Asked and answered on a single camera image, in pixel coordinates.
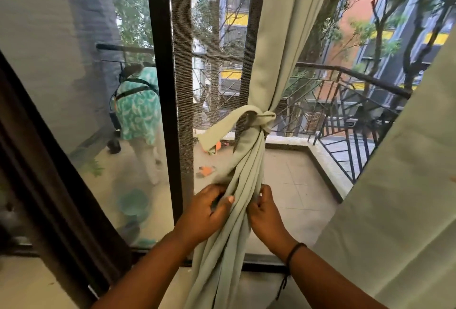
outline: hand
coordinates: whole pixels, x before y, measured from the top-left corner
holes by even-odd
[[[193,196],[190,205],[179,218],[173,233],[177,235],[189,250],[208,239],[215,231],[221,229],[228,219],[234,196],[222,198],[212,212],[212,202],[226,187],[210,184]]]
[[[255,235],[283,262],[298,243],[286,230],[279,210],[272,199],[269,185],[262,185],[258,200],[247,206],[247,217]]]

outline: balcony floor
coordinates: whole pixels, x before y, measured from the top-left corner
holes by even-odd
[[[148,194],[150,214],[140,226],[136,242],[160,240],[173,229],[171,192],[164,178],[152,186],[141,164],[127,142],[121,142],[122,151],[111,155],[107,149],[101,151],[96,160],[103,168],[102,174],[81,173],[84,181],[94,193],[106,216],[119,228],[126,217],[117,208],[117,197],[124,192],[139,188]],[[199,144],[194,146],[194,190],[198,192],[211,183],[217,170],[204,178],[197,173],[200,166],[222,168],[233,152],[228,146],[210,156]],[[264,183],[272,188],[274,200],[288,231],[309,246],[312,246],[323,227],[333,216],[337,202],[317,172],[308,154],[299,151],[267,149],[265,153]],[[247,243],[247,253],[269,255],[269,250],[252,233]]]

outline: black railing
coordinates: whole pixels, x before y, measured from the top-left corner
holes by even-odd
[[[123,52],[123,60],[102,59],[119,63],[120,69],[138,61],[128,61],[126,52],[154,54],[151,48],[111,44],[96,47]],[[207,129],[239,107],[243,58],[205,53],[193,53],[192,57],[193,127]],[[212,59],[220,66],[207,69]],[[314,145],[322,145],[355,183],[400,113],[385,105],[386,97],[391,93],[403,105],[411,93],[341,66],[298,62],[296,67],[298,76],[290,77],[275,111],[277,118],[271,135],[307,137]],[[218,82],[218,96],[213,96],[214,90],[210,89],[214,81]],[[365,84],[371,87],[368,96],[363,95]]]

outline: left hand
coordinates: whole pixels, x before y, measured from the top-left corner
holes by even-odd
[[[225,190],[223,185],[208,185],[193,196],[190,205],[177,221],[173,233],[190,250],[221,229],[228,219],[234,196],[222,198],[215,210],[211,210],[212,202]]]

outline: bracelet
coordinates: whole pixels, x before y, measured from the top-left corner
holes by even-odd
[[[293,255],[296,253],[296,251],[297,251],[299,248],[301,248],[301,247],[306,247],[306,248],[307,248],[307,245],[305,245],[304,243],[298,243],[298,244],[296,244],[296,245],[293,247],[293,249],[291,249],[290,253],[288,254],[288,256],[287,256],[287,258],[286,258],[285,267],[286,267],[287,271],[286,271],[285,277],[284,277],[283,280],[282,280],[282,283],[280,284],[279,292],[277,293],[277,296],[276,296],[276,298],[275,298],[276,301],[279,300],[280,293],[282,292],[282,289],[285,289],[285,286],[286,286],[288,277],[291,275],[291,272],[290,272],[290,262],[291,262],[291,258],[292,258]]]

